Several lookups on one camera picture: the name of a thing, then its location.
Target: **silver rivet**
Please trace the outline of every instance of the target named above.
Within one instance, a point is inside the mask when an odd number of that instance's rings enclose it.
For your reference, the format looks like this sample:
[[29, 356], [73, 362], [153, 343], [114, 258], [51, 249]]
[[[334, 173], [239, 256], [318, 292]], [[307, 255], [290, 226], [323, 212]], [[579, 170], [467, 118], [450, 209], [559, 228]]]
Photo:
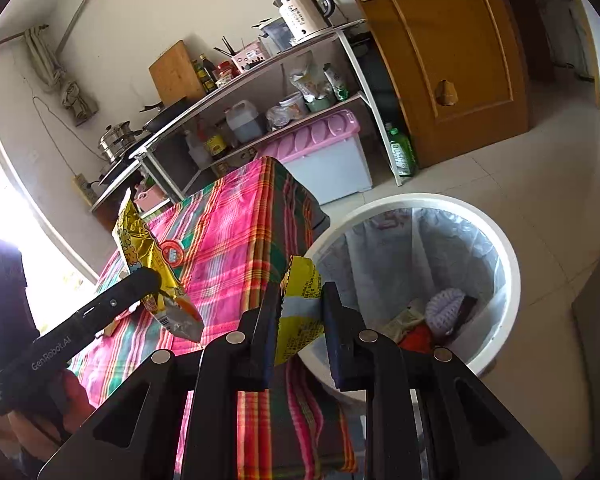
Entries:
[[448, 363], [449, 361], [451, 361], [451, 359], [454, 358], [454, 355], [448, 348], [440, 346], [433, 351], [433, 357], [435, 357], [438, 361], [442, 363]]
[[228, 343], [231, 343], [232, 345], [238, 345], [241, 342], [243, 342], [246, 338], [247, 338], [247, 336], [245, 336], [239, 330], [235, 330], [234, 332], [229, 332], [226, 335], [226, 341]]
[[168, 350], [156, 350], [151, 354], [151, 361], [156, 363], [157, 365], [163, 365], [171, 359], [171, 352]]
[[365, 343], [375, 343], [378, 341], [378, 333], [373, 330], [363, 330], [358, 334], [360, 341], [364, 341]]

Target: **wooden cutting board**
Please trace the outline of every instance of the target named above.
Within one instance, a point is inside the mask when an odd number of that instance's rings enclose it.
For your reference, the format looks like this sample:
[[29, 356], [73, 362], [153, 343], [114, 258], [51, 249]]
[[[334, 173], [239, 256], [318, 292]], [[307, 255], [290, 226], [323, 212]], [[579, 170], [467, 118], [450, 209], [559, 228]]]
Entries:
[[161, 101], [170, 106], [183, 97], [192, 102], [205, 96], [202, 83], [196, 76], [184, 41], [180, 40], [149, 67]]

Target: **electric kettle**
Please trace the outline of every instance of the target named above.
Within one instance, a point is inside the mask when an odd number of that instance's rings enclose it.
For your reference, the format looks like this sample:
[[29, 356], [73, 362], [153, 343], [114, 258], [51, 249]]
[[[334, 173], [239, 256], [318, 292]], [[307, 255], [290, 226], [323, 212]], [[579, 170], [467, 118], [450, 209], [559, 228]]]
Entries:
[[280, 15], [296, 42], [306, 40], [331, 27], [328, 18], [333, 14], [336, 5], [333, 0], [324, 2], [326, 9], [323, 9], [317, 0], [273, 0], [273, 4], [280, 8]]

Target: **stainless steel pot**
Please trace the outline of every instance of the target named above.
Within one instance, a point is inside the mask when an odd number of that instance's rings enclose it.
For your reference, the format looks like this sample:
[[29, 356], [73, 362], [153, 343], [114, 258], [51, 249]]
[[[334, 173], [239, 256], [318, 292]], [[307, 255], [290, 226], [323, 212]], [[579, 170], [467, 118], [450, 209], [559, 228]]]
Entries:
[[136, 140], [135, 134], [129, 127], [129, 121], [107, 126], [107, 131], [100, 137], [98, 146], [102, 154], [106, 156], [111, 163], [117, 162], [120, 155], [131, 146]]

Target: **door panel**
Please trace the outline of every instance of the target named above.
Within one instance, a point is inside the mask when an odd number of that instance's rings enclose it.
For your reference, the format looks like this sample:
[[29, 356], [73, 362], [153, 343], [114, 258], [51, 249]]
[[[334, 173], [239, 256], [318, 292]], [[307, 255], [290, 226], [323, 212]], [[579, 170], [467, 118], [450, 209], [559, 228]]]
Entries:
[[528, 129], [524, 59], [505, 0], [358, 1], [422, 166]]

